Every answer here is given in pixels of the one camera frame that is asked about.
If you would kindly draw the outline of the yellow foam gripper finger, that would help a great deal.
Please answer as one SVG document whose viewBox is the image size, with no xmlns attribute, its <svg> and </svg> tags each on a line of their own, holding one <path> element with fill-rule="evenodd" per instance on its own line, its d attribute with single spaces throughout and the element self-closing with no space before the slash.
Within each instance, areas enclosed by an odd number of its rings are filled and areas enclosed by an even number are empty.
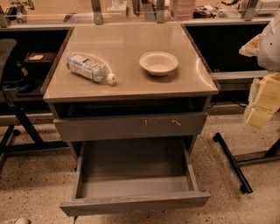
<svg viewBox="0 0 280 224">
<path fill-rule="evenodd" d="M 247 125 L 261 128 L 280 109 L 280 73 L 254 78 L 250 87 L 248 106 L 244 112 Z"/>
</svg>

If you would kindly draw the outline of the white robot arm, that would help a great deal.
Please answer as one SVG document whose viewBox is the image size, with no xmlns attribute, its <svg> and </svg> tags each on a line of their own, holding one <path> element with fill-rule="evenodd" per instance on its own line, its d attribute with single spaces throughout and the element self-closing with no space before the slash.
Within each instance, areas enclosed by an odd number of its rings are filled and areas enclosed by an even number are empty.
<svg viewBox="0 0 280 224">
<path fill-rule="evenodd" d="M 280 14 L 243 45 L 239 54 L 256 56 L 258 65 L 268 71 L 261 80 L 254 78 L 244 112 L 247 125 L 261 128 L 280 109 Z"/>
</svg>

